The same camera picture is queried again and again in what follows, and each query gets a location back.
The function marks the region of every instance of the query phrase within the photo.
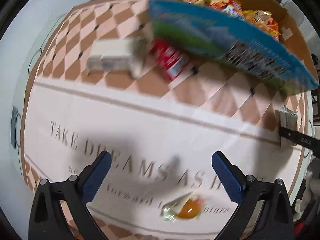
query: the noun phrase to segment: cardboard box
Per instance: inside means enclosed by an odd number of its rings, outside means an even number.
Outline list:
[[[230,54],[231,50],[229,49],[231,48],[223,48],[218,52],[214,52],[214,46],[212,46],[212,49],[210,50],[209,47],[214,43],[213,37],[214,35],[216,35],[217,32],[215,32],[215,34],[212,35],[212,42],[207,42],[207,47],[205,48],[206,52],[203,53],[203,50],[197,50],[199,49],[199,47],[192,47],[191,43],[186,45],[186,39],[182,38],[183,32],[181,32],[180,36],[175,36],[173,32],[170,33],[170,28],[165,29],[165,25],[167,23],[171,24],[172,22],[177,20],[180,21],[181,24],[175,26],[178,27],[177,30],[185,22],[189,26],[191,26],[192,31],[194,30],[194,25],[198,25],[198,23],[201,21],[202,22],[199,24],[202,25],[202,29],[207,28],[208,26],[213,26],[214,28],[226,26],[227,28],[225,29],[227,29],[227,34],[232,34],[236,38],[236,40],[240,41],[240,45],[248,45],[248,47],[250,48],[250,53],[248,56],[252,56],[252,54],[258,52],[260,55],[266,56],[266,59],[269,61],[275,60],[275,62],[273,62],[272,65],[268,64],[268,68],[272,71],[274,69],[277,69],[277,72],[272,72],[272,74],[270,75],[270,73],[267,71],[267,74],[269,75],[265,75],[266,71],[264,71],[264,68],[266,66],[266,63],[263,63],[262,70],[260,69],[259,71],[256,71],[256,73],[251,69],[248,70],[248,65],[237,65],[237,68],[248,71],[249,73],[254,74],[256,76],[260,76],[260,78],[269,82],[270,84],[277,87],[279,90],[282,90],[284,93],[288,95],[297,94],[299,92],[312,90],[318,87],[318,75],[313,65],[310,52],[306,46],[303,36],[301,35],[293,18],[288,14],[286,9],[282,8],[280,4],[277,3],[275,0],[238,1],[241,2],[241,7],[243,10],[260,9],[264,11],[271,11],[272,17],[279,23],[281,43],[274,41],[271,36],[265,34],[261,30],[259,30],[255,26],[250,25],[247,22],[243,22],[236,18],[228,17],[225,14],[222,14],[210,8],[204,8],[196,5],[190,5],[174,1],[171,2],[152,0],[150,2],[151,17],[153,18],[155,23],[155,36],[160,36],[169,39],[170,37],[173,37],[178,43],[180,41],[180,45],[182,45],[182,47],[185,46],[183,47],[184,49],[194,54],[205,54],[208,55],[209,58],[216,57],[221,63],[231,63],[231,65],[235,65],[234,61],[230,61],[230,57],[228,58],[225,56],[226,53]],[[165,23],[165,25],[157,26],[157,23],[161,21],[162,23]],[[193,33],[195,34],[193,36],[193,38],[195,37],[195,39],[192,40],[193,42],[199,37],[197,36],[196,31]],[[201,46],[201,40],[198,41],[198,44],[200,44],[200,48],[203,49],[203,46]],[[286,74],[283,74],[281,72],[283,68],[285,69]]]

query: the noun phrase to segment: metal screw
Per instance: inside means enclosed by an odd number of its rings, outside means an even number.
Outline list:
[[[256,178],[253,175],[247,175],[247,180],[253,182]]]
[[[283,184],[284,184],[282,179],[277,179],[276,181],[277,181],[277,183],[278,183],[279,185],[283,185]]]
[[[44,184],[47,183],[47,181],[48,181],[47,179],[41,179],[40,184],[41,184],[41,185],[44,185]]]
[[[69,180],[70,180],[70,181],[76,181],[77,178],[78,178],[77,175],[71,175],[71,176],[69,177]]]

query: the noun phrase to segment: checkered tablecloth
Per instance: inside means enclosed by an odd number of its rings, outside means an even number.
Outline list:
[[[171,83],[159,75],[151,56],[146,60],[142,77],[137,80],[132,79],[126,71],[97,71],[90,74],[85,71],[90,48],[96,39],[136,36],[153,39],[148,0],[97,1],[93,5],[80,6],[71,11],[53,39],[49,39],[48,49],[42,53],[36,66],[37,76],[165,98],[274,132],[279,124],[277,110],[287,106],[298,111],[298,130],[304,132],[308,109],[303,94],[284,98],[256,78],[217,63],[201,65],[196,76],[192,76],[187,69]],[[25,169],[28,186],[35,192],[41,177],[28,161],[25,161]],[[76,228],[66,204],[62,206],[68,223]],[[141,238],[141,235],[134,235],[102,220],[97,220],[97,223],[110,240]]]

